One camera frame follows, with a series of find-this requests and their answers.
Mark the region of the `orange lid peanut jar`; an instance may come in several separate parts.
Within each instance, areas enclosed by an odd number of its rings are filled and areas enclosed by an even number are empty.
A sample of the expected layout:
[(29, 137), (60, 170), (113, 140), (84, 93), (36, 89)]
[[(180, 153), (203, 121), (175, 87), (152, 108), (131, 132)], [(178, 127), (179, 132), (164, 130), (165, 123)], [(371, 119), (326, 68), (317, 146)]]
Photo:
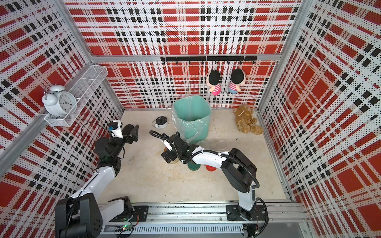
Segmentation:
[(179, 162), (179, 159), (175, 152), (170, 151), (167, 147), (164, 148), (163, 153), (161, 154), (162, 158), (168, 163), (168, 164), (176, 164)]

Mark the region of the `dark green jar lid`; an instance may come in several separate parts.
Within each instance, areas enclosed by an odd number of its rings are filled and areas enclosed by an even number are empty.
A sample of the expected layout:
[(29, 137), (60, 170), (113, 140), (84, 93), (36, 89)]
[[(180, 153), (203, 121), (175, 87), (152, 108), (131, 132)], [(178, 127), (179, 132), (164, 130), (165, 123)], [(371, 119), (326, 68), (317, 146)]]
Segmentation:
[(195, 164), (195, 163), (187, 163), (187, 167), (191, 171), (197, 171), (201, 167), (201, 165), (200, 164)]

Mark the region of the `red jar lid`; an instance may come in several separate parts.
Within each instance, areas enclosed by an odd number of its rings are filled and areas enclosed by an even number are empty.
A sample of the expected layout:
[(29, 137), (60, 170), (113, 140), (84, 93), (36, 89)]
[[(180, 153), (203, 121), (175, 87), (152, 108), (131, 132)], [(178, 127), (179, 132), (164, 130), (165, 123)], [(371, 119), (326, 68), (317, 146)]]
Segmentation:
[(210, 172), (214, 172), (214, 171), (217, 170), (217, 168), (212, 167), (212, 166), (208, 166), (208, 165), (206, 165), (205, 167), (206, 167), (206, 169), (207, 169), (208, 171), (210, 171)]

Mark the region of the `green lid peanut jar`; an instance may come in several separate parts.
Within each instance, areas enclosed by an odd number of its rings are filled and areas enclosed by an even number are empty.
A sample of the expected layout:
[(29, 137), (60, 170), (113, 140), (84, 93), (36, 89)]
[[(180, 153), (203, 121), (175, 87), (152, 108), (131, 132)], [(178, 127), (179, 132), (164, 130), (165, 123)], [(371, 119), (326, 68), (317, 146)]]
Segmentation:
[(202, 147), (203, 149), (209, 149), (209, 144), (204, 140), (198, 142), (197, 144), (199, 147)]

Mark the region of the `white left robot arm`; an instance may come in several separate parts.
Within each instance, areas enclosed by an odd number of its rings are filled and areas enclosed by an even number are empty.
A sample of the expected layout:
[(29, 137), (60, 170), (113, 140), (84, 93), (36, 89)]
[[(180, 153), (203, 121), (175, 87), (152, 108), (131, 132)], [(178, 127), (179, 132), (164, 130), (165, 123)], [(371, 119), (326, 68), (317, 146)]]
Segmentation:
[(94, 142), (94, 152), (100, 161), (90, 180), (72, 196), (58, 201), (55, 207), (55, 236), (57, 238), (96, 238), (104, 223), (130, 220), (135, 215), (130, 199), (125, 196), (98, 205), (107, 185), (121, 170), (125, 144), (139, 139), (139, 126), (123, 126), (114, 120), (107, 125), (109, 137)]

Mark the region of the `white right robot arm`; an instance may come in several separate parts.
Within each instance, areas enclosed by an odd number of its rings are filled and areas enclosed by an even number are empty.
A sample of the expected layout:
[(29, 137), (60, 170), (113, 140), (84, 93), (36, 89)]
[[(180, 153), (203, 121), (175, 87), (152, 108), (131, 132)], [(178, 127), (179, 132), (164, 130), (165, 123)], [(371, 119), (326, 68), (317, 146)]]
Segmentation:
[(260, 187), (256, 166), (237, 148), (230, 151), (213, 151), (196, 144), (188, 144), (177, 132), (172, 136), (149, 132), (160, 139), (167, 150), (161, 156), (170, 163), (178, 159), (188, 167), (206, 165), (221, 170), (239, 195), (240, 217), (252, 220), (257, 203), (255, 190)]

